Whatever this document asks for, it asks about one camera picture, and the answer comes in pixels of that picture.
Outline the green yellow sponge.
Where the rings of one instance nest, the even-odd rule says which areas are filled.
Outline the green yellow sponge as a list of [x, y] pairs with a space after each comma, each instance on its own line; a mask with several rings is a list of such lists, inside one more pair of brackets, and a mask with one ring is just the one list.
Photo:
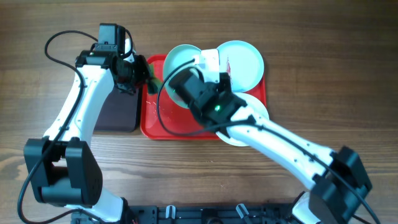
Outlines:
[[150, 95], [155, 95], [159, 92], [159, 88], [162, 85], [162, 80], [159, 80], [154, 73], [154, 66], [148, 65], [149, 78], [146, 80], [147, 92]]

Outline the white ceramic plate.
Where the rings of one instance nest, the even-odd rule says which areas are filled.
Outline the white ceramic plate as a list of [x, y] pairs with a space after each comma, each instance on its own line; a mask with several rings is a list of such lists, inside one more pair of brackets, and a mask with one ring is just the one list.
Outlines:
[[[242, 98], [243, 100], [246, 101], [246, 103], [254, 108], [257, 112], [260, 112], [261, 115], [263, 115], [266, 119], [269, 119], [269, 114], [267, 111], [267, 108], [264, 106], [264, 104], [258, 100], [255, 96], [252, 96], [248, 93], [234, 93], [236, 96]], [[238, 141], [234, 138], [229, 138], [222, 134], [221, 132], [216, 132], [216, 135], [225, 143], [230, 144], [232, 146], [238, 146], [238, 147], [244, 147], [248, 146], [247, 144]]]

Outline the light blue ceramic plate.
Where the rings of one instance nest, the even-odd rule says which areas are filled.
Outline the light blue ceramic plate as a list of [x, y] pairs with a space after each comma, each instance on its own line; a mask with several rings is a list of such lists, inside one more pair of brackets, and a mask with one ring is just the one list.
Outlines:
[[257, 48], [242, 40], [230, 40], [217, 47], [220, 71], [230, 76], [233, 92], [252, 90], [264, 74], [264, 60]]

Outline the pale green ceramic plate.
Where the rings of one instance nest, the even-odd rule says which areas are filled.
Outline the pale green ceramic plate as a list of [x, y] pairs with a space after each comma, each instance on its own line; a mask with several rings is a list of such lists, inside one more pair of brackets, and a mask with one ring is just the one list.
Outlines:
[[[167, 76], [178, 66], [182, 65], [183, 63], [193, 59], [194, 55], [199, 55], [201, 53], [201, 49], [194, 45], [190, 44], [182, 44], [174, 47], [166, 56], [163, 65], [163, 79], [165, 80]], [[182, 108], [187, 109], [188, 106], [183, 102], [183, 100], [171, 89], [169, 85], [169, 78], [164, 85], [164, 88], [171, 98], [171, 100], [179, 105]]]

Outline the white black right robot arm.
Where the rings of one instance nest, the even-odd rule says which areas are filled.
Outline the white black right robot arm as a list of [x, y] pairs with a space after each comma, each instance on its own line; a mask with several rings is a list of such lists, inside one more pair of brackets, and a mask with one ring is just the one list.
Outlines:
[[334, 151], [310, 142], [272, 122], [232, 92], [227, 73], [209, 80], [189, 66], [175, 69], [166, 86], [190, 110], [204, 131], [220, 132], [258, 150], [291, 172], [307, 191], [292, 205], [291, 216], [300, 223], [348, 223], [363, 206], [375, 223], [365, 198], [372, 183], [358, 153], [344, 146]]

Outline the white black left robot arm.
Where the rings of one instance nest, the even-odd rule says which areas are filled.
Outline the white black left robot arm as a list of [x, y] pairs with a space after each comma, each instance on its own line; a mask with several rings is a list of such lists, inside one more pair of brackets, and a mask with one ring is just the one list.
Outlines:
[[91, 138], [108, 95], [118, 83], [141, 86], [151, 77], [143, 55], [124, 58], [117, 52], [84, 50], [77, 57], [75, 82], [43, 138], [29, 139], [24, 159], [29, 172], [17, 201], [22, 211], [28, 185], [39, 203], [67, 208], [100, 223], [134, 223], [127, 200], [103, 187], [103, 175], [91, 149]]

